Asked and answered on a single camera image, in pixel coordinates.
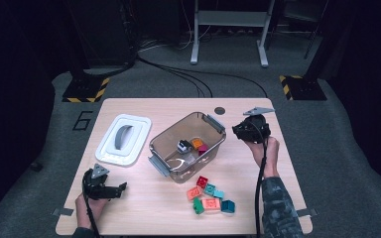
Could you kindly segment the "dark blue-teal building block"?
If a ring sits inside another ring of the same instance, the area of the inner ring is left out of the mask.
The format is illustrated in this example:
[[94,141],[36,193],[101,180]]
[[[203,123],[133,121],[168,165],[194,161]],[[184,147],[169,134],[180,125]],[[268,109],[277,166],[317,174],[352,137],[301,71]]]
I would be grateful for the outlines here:
[[235,212],[235,203],[232,200],[222,200],[221,201],[221,211],[226,213]]

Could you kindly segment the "small coral building block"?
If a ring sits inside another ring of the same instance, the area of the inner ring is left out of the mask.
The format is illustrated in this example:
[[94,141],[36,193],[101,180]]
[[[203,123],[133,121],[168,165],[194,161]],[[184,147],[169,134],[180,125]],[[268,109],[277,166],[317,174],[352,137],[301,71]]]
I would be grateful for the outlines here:
[[189,189],[187,191],[187,198],[188,200],[193,200],[196,197],[199,197],[202,195],[201,187],[196,185],[195,187]]

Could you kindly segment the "person's left hand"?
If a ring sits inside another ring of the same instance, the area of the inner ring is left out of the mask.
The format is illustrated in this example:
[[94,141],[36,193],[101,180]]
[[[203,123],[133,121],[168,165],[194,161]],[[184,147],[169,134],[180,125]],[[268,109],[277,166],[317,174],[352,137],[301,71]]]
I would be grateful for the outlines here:
[[92,225],[87,208],[91,209],[94,221],[98,221],[107,203],[107,199],[90,199],[88,202],[85,202],[84,196],[81,193],[75,200],[77,226],[91,229]]

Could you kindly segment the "white metal stand frame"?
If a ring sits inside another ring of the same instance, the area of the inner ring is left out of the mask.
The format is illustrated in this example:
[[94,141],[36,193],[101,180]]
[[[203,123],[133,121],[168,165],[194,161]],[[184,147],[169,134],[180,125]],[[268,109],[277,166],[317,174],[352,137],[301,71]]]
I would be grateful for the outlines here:
[[228,27],[257,27],[262,29],[261,38],[257,41],[257,50],[261,66],[269,66],[265,42],[268,35],[270,21],[276,0],[268,0],[268,9],[262,12],[238,12],[200,10],[198,0],[194,0],[193,11],[193,44],[190,63],[198,63],[199,27],[200,26],[228,26]]

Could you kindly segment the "person's right hand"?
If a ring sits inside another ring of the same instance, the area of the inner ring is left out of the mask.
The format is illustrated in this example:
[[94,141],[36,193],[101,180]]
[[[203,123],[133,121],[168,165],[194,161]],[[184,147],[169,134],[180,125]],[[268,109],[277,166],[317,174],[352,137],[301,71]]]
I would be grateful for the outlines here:
[[274,137],[269,137],[264,144],[255,144],[252,142],[246,142],[246,145],[250,149],[255,163],[262,167],[263,178],[278,178],[280,175],[278,173],[278,153],[280,148],[280,143]]

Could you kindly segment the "green building block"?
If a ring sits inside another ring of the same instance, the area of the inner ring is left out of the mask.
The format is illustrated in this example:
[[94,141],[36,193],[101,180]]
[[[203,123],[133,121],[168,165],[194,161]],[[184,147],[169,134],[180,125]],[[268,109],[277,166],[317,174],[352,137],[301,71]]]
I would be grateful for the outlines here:
[[192,201],[192,208],[196,214],[204,213],[202,202],[199,198],[195,197]]

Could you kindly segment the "clear brown plastic storage box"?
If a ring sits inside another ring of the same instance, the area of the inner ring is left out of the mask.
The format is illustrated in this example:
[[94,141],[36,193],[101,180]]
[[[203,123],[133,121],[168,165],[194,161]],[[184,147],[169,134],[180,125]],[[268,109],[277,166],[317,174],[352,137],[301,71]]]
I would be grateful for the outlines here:
[[[200,156],[198,149],[192,147],[190,152],[180,154],[178,141],[187,140],[191,143],[194,138],[201,138],[208,150]],[[149,161],[161,175],[170,177],[176,183],[183,183],[216,157],[225,139],[225,127],[216,118],[193,112],[150,141],[152,156]]]

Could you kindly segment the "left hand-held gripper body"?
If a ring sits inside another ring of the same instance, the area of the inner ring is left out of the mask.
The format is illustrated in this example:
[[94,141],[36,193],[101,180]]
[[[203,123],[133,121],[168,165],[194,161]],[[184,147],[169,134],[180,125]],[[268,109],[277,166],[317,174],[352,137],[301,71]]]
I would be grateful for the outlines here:
[[100,164],[95,164],[92,169],[84,173],[82,178],[82,193],[85,198],[97,200],[108,198],[108,190],[105,181],[109,170]]

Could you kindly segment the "grey tape strip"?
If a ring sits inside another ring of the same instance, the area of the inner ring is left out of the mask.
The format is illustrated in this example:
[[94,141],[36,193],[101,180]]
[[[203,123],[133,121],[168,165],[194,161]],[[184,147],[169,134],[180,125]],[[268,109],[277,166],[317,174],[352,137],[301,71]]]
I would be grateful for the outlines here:
[[312,217],[312,216],[317,216],[318,211],[315,208],[305,208],[305,209],[300,209],[297,211],[299,217]]
[[52,212],[53,216],[71,216],[73,214],[73,209],[70,208],[55,208],[54,211]]

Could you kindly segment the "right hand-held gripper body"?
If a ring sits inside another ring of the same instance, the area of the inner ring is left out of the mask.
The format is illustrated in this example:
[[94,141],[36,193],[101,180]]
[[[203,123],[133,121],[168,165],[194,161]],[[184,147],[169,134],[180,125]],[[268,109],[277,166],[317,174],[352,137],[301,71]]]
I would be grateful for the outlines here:
[[263,143],[270,135],[269,124],[264,115],[274,112],[274,109],[255,107],[244,112],[246,118],[242,122],[240,139],[252,143]]

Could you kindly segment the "long pink building block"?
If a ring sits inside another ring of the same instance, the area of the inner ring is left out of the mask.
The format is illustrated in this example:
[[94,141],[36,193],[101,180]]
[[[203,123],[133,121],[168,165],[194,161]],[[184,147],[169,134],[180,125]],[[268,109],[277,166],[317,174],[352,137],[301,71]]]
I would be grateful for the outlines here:
[[201,204],[203,209],[207,211],[217,211],[221,209],[221,201],[219,198],[204,198]]

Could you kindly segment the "white and black toy car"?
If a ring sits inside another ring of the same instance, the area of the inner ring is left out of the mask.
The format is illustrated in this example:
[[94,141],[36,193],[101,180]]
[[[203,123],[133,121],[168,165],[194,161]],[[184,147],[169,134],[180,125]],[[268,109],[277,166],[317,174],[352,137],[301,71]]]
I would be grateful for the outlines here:
[[187,140],[179,140],[177,148],[180,154],[186,154],[192,150],[192,144]]

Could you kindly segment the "black stand base striped tape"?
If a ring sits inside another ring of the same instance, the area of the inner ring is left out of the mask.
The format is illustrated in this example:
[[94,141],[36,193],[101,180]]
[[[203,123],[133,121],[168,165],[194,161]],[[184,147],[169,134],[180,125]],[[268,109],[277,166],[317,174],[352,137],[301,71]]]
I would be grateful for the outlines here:
[[280,75],[279,79],[288,100],[326,100],[316,80],[308,81],[299,75]]
[[63,102],[98,102],[109,80],[109,77],[98,77],[87,79],[82,83],[72,81],[63,93]]

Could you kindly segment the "black equipment cabinet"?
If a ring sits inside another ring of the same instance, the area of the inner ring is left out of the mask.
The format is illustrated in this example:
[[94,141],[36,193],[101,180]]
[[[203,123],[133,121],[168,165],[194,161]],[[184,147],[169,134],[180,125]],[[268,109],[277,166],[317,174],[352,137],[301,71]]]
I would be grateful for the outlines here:
[[66,5],[90,67],[134,63],[125,0],[67,0]]

